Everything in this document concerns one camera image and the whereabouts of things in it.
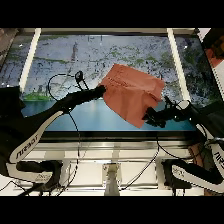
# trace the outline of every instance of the fabric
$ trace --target fabric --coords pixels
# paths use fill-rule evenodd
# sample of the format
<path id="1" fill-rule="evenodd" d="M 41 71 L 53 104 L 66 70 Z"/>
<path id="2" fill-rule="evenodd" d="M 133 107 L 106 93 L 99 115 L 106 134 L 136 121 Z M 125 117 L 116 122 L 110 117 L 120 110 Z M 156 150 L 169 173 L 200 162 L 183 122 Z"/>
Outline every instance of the fabric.
<path id="1" fill-rule="evenodd" d="M 106 87 L 104 101 L 110 109 L 130 124 L 140 128 L 148 107 L 161 101 L 164 82 L 131 67 L 114 64 L 99 85 Z"/>

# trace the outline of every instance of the orange shorts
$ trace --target orange shorts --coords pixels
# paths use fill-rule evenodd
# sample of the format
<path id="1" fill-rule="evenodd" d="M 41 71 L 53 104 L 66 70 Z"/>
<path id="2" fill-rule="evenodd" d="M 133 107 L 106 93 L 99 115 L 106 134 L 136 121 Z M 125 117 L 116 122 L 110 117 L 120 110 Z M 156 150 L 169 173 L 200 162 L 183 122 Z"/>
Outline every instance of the orange shorts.
<path id="1" fill-rule="evenodd" d="M 104 85 L 104 101 L 130 124 L 140 128 L 148 107 L 161 101 L 164 81 L 128 66 L 114 64 L 99 85 Z"/>

